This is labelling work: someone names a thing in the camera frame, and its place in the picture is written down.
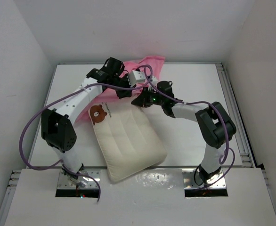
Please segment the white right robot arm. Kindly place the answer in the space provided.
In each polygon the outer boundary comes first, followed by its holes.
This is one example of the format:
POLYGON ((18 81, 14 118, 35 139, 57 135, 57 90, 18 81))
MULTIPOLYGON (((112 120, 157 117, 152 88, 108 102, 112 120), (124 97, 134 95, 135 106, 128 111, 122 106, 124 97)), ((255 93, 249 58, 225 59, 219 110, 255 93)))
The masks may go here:
POLYGON ((221 165, 227 158, 229 141, 236 133, 235 124, 220 102, 209 103, 206 108, 185 104, 174 97, 171 81, 160 81, 155 87, 143 88, 131 104, 142 108, 159 105, 171 118, 196 122, 206 147, 203 160, 194 173, 194 179, 198 172, 202 182, 195 183, 198 186, 207 186, 208 180, 220 172, 221 165))

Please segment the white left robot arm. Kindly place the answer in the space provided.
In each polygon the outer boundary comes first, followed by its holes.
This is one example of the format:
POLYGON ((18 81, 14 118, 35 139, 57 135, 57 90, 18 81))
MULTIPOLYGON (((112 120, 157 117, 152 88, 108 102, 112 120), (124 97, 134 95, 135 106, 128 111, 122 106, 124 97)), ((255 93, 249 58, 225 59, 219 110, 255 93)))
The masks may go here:
POLYGON ((122 61, 110 57, 101 69, 94 68, 86 75, 76 89, 76 95, 67 98, 59 108, 42 112, 41 136, 54 149, 68 171, 76 174, 83 168, 73 148, 77 139, 73 125, 80 113, 107 89, 106 84, 116 91, 118 98, 131 96, 127 76, 120 77, 124 68, 122 61))

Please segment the cream pillow with bear print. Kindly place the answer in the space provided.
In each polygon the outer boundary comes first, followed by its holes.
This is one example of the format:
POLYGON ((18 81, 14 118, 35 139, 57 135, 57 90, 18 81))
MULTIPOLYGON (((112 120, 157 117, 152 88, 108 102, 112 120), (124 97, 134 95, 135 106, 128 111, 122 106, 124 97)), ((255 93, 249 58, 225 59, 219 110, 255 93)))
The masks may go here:
POLYGON ((167 151, 142 109, 130 98, 96 103, 89 109, 93 129, 115 184, 158 163, 167 151))

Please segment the pink satin pillowcase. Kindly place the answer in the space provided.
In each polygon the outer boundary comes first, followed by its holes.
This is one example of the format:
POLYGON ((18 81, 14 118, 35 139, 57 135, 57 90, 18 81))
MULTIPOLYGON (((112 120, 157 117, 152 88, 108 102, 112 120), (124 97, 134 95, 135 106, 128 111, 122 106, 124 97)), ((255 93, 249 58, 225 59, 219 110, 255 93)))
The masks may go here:
MULTIPOLYGON (((146 56, 141 60, 126 61, 123 63, 125 65, 125 70, 127 70, 128 72, 131 72, 132 70, 142 65, 150 65, 153 69, 153 77, 155 77, 157 80, 160 80, 160 72, 162 70, 164 62, 165 62, 165 57, 153 55, 153 56, 146 56)), ((102 103, 102 102, 115 102, 117 100, 119 100, 119 98, 117 97, 116 92, 112 89, 106 89, 104 93, 94 98, 92 102, 90 102, 85 107, 85 109, 79 114, 75 122, 90 121, 89 109, 93 105, 102 103)))

